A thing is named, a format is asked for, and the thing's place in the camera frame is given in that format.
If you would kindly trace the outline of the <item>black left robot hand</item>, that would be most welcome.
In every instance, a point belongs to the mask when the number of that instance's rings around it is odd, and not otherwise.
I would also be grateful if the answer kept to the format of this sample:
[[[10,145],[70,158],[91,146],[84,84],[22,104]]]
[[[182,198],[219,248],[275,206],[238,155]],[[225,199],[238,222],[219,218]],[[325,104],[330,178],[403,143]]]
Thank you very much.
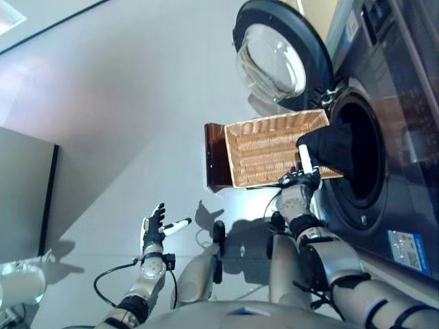
[[[192,219],[187,217],[179,221],[164,225],[165,204],[159,203],[149,217],[144,217],[141,224],[141,254],[146,255],[147,247],[151,245],[163,246],[165,237],[171,236],[182,230],[189,224]]]

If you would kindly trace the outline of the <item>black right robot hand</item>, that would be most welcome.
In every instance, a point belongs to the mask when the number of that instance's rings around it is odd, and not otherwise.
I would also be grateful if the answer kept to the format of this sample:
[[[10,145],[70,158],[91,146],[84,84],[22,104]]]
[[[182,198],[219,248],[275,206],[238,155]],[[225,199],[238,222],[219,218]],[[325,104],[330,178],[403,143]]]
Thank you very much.
[[[315,191],[320,186],[320,171],[318,165],[313,165],[313,157],[305,144],[298,146],[300,161],[296,166],[278,179],[278,187],[287,188],[295,185],[306,185]]]

